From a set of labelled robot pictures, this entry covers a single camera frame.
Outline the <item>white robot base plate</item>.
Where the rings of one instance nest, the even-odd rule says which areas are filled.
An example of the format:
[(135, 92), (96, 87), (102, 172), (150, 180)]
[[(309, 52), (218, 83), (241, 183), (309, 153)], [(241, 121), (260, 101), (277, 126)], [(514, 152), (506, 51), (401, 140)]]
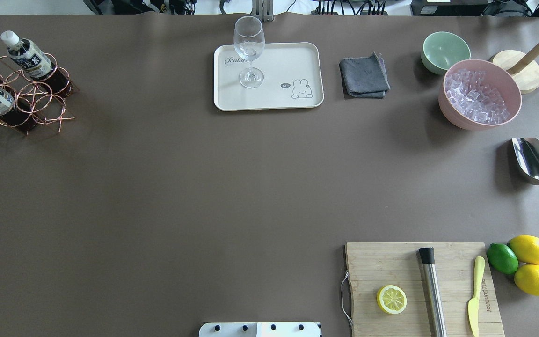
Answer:
[(320, 322), (208, 322), (199, 337), (321, 337)]

